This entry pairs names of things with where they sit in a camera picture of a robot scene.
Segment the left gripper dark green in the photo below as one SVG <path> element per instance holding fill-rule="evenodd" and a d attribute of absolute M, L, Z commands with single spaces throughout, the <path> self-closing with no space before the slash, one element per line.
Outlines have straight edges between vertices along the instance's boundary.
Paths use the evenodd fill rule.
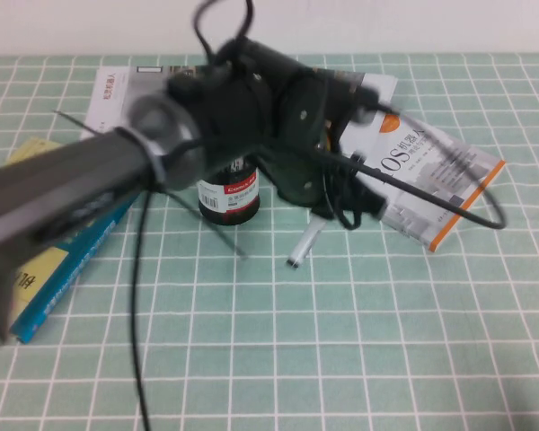
<path fill-rule="evenodd" d="M 326 221 L 340 223 L 341 196 L 325 196 L 323 170 L 296 154 L 314 150 L 323 140 L 329 82 L 315 71 L 290 71 L 272 76 L 275 92 L 272 149 L 256 153 L 256 165 L 280 198 Z"/>

